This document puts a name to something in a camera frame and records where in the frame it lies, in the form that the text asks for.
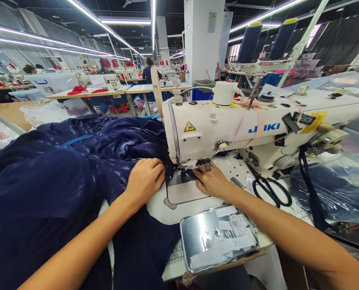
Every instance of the scissors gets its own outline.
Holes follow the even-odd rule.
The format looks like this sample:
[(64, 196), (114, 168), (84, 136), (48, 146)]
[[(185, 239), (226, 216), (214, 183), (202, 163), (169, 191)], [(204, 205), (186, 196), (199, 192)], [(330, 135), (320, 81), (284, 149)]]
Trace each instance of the scissors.
[[(281, 185), (280, 183), (278, 183), (276, 180), (274, 179), (271, 179), (271, 178), (267, 178), (265, 179), (264, 177), (262, 177), (260, 174), (258, 174), (256, 172), (256, 170), (254, 170), (254, 168), (249, 164), (249, 162), (246, 160), (246, 164), (249, 168), (249, 170), (251, 171), (253, 177), (255, 178), (255, 180), (252, 182), (252, 188), (253, 188), (253, 191), (255, 192), (255, 195), (260, 198), (260, 199), (263, 199), (257, 192), (257, 189), (256, 189), (256, 184), (259, 184), (260, 187), (272, 198), (272, 200), (275, 202), (276, 204), (276, 207), (277, 208), (280, 208), (280, 205), (283, 205), (285, 207), (290, 207), (292, 205), (292, 197), (291, 197), (291, 194), (288, 192), (287, 189), (285, 189), (285, 187), (283, 185)], [(270, 186), (269, 182), (272, 182), (274, 184), (276, 184), (282, 191), (283, 193), (285, 194), (285, 196), (287, 197), (288, 199), (288, 202), (287, 203), (284, 203), (282, 202), (278, 196), (276, 195), (276, 193), (273, 191), (272, 187)]]

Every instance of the ceiling fan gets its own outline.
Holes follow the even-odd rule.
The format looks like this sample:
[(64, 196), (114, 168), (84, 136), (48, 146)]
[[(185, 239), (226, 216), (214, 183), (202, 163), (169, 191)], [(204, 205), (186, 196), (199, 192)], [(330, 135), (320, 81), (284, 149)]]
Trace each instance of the ceiling fan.
[(132, 3), (147, 2), (147, 0), (126, 0), (122, 8), (126, 8), (127, 5)]

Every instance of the yellow tag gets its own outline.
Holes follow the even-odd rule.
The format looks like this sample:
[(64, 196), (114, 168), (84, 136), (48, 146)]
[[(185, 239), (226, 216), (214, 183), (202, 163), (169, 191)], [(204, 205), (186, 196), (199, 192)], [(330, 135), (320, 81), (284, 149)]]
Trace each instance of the yellow tag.
[(303, 130), (301, 130), (300, 135), (314, 132), (315, 129), (323, 123), (324, 118), (327, 116), (327, 112), (315, 112), (312, 113), (311, 116), (316, 117), (315, 121), (311, 125), (308, 125)]
[(184, 132), (190, 132), (190, 131), (195, 131), (195, 130), (196, 130), (196, 128), (188, 121), (186, 123)]

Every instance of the clear plastic bag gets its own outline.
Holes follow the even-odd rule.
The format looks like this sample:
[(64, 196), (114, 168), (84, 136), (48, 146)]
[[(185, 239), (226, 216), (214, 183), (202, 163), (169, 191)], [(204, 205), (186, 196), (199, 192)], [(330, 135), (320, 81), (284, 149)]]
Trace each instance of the clear plastic bag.
[(76, 118), (69, 115), (57, 100), (39, 99), (38, 104), (22, 106), (20, 111), (24, 112), (24, 119), (35, 128), (42, 124)]
[[(359, 153), (342, 153), (339, 158), (309, 166), (309, 176), (328, 220), (359, 223)], [(310, 211), (309, 191), (299, 166), (290, 176), (291, 195)]]

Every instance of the pillar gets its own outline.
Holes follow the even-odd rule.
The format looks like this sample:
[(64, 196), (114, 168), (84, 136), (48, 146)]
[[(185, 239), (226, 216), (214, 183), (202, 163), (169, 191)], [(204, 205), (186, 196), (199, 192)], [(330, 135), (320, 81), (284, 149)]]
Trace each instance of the pillar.
[(184, 0), (185, 60), (189, 82), (215, 79), (225, 0)]

